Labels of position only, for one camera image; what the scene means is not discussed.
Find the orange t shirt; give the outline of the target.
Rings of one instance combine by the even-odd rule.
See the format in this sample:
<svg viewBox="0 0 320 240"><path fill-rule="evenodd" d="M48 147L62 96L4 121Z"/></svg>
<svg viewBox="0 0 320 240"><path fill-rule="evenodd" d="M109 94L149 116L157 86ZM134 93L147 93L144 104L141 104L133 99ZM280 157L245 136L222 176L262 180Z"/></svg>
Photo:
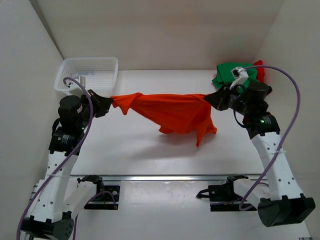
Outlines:
<svg viewBox="0 0 320 240"><path fill-rule="evenodd" d="M211 113L212 106L205 94L143 94L140 92L112 96L112 105L124 115L133 110L160 126L163 134L196 132L199 147L207 134L216 134Z"/></svg>

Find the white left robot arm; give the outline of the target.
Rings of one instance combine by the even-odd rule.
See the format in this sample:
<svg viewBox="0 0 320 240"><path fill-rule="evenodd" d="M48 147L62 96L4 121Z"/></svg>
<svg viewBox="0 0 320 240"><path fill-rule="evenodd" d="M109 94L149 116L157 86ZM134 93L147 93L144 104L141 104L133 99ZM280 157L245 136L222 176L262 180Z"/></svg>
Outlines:
<svg viewBox="0 0 320 240"><path fill-rule="evenodd" d="M78 179L78 187L65 197L72 169L80 154L93 118L105 116L113 103L93 90L82 96L68 95L58 107L58 119L52 125L48 164L33 197L23 212L17 234L32 239L68 240L77 216L85 205L104 195L105 187L98 175Z"/></svg>

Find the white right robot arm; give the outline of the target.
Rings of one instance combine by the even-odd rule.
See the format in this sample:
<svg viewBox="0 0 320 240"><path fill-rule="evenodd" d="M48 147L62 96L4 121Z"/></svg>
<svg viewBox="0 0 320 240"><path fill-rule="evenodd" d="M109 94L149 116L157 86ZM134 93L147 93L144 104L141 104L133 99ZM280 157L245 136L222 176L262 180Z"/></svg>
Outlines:
<svg viewBox="0 0 320 240"><path fill-rule="evenodd" d="M300 224L316 204L304 195L291 171L282 147L286 135L280 133L265 101L271 92L272 88L262 82L252 82L248 87L225 84L204 97L218 111L231 109L243 116L241 127L247 130L264 168L256 181L233 178L224 187L224 195L229 200L241 197L239 210L255 208L266 227Z"/></svg>

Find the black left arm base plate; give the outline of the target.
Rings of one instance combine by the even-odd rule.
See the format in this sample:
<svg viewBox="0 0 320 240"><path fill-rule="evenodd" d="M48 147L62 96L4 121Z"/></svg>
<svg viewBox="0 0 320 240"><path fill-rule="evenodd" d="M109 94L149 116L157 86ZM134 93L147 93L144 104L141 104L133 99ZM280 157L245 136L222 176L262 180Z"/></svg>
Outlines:
<svg viewBox="0 0 320 240"><path fill-rule="evenodd" d="M84 206L85 210L109 210L119 209L121 183L119 181L103 181L97 196Z"/></svg>

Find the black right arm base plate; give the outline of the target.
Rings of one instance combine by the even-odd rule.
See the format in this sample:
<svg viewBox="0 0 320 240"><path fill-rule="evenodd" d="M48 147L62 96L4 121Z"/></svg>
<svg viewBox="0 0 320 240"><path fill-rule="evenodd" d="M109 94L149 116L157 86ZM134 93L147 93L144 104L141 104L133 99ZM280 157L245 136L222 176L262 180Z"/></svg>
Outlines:
<svg viewBox="0 0 320 240"><path fill-rule="evenodd" d="M206 189L200 190L196 198L208 199L211 212L239 212L242 197L234 192L234 182L239 179L249 178L246 175L228 176L223 183L208 185Z"/></svg>

